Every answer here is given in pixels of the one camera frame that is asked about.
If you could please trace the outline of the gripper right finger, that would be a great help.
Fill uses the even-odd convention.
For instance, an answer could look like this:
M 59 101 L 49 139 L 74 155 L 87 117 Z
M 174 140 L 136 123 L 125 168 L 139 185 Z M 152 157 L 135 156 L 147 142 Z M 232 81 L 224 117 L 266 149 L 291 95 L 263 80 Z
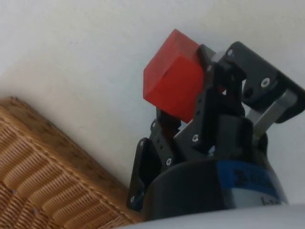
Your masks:
M 304 89 L 243 43 L 231 44 L 216 62 L 208 58 L 204 45 L 198 56 L 206 82 L 193 118 L 193 148 L 208 151 L 216 141 L 218 117 L 240 118 L 244 104 L 250 108 L 247 118 L 253 124 L 253 143 L 259 142 L 272 124 L 304 111 Z

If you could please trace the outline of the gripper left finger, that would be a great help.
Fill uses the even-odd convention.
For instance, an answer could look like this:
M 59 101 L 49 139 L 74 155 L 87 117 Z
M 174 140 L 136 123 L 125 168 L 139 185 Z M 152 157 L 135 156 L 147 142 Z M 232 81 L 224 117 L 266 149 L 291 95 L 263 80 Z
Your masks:
M 127 197 L 127 208 L 141 211 L 144 196 L 150 184 L 164 171 L 181 162 L 173 142 L 181 121 L 156 109 L 156 118 L 150 126 L 150 136 L 140 139 L 133 163 Z

